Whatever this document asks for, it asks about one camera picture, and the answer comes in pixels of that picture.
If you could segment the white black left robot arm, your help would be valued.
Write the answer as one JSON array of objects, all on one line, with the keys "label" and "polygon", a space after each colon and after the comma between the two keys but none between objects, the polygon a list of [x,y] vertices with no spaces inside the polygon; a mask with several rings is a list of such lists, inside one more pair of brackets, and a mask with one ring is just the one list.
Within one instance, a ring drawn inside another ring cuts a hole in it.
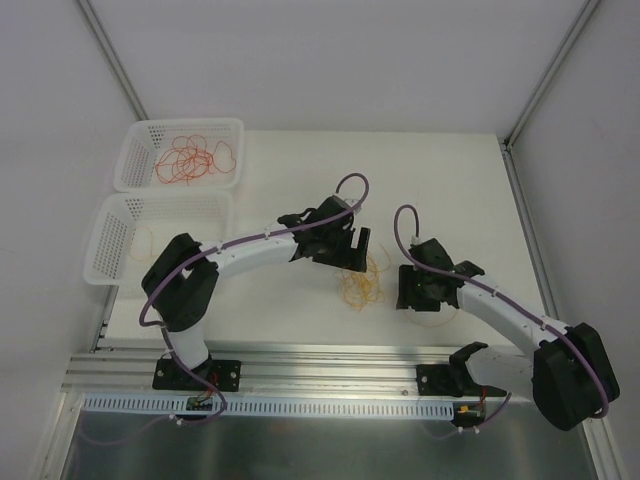
[{"label": "white black left robot arm", "polygon": [[148,327],[147,313],[159,319],[170,360],[162,382],[176,379],[182,388],[212,384],[214,361],[205,344],[202,321],[221,280],[263,266],[301,259],[357,273],[367,271],[371,230],[353,226],[358,213],[337,195],[316,208],[285,214],[262,233],[206,246],[187,233],[174,237],[142,279],[147,296],[139,324]]}]

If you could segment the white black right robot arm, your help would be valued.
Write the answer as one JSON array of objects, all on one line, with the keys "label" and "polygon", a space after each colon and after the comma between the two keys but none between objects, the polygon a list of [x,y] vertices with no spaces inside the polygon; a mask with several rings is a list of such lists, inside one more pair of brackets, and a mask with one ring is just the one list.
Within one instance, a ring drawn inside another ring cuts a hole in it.
[{"label": "white black right robot arm", "polygon": [[483,321],[519,350],[506,354],[480,341],[460,348],[449,357],[443,394],[461,397],[481,386],[516,394],[533,401],[562,431],[608,414],[620,388],[593,327],[528,311],[478,265],[454,263],[436,239],[401,251],[408,262],[399,268],[397,309],[434,312],[447,304]]}]

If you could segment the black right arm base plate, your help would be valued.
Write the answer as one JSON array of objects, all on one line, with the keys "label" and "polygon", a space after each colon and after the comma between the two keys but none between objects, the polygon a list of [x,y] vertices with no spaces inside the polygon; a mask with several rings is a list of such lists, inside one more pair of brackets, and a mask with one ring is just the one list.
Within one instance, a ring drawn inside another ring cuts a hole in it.
[{"label": "black right arm base plate", "polygon": [[465,368],[450,364],[419,364],[415,371],[420,396],[461,398],[482,395],[482,387],[471,379]]}]

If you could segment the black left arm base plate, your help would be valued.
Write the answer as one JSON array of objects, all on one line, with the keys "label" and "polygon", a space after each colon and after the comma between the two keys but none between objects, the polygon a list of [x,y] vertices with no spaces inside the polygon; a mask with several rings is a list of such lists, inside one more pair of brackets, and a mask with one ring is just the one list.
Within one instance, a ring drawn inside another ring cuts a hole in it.
[{"label": "black left arm base plate", "polygon": [[[242,363],[238,360],[208,359],[196,367],[193,373],[207,380],[221,392],[237,392]],[[186,373],[171,358],[161,358],[156,363],[152,388],[159,391],[196,391],[205,386]]]}]

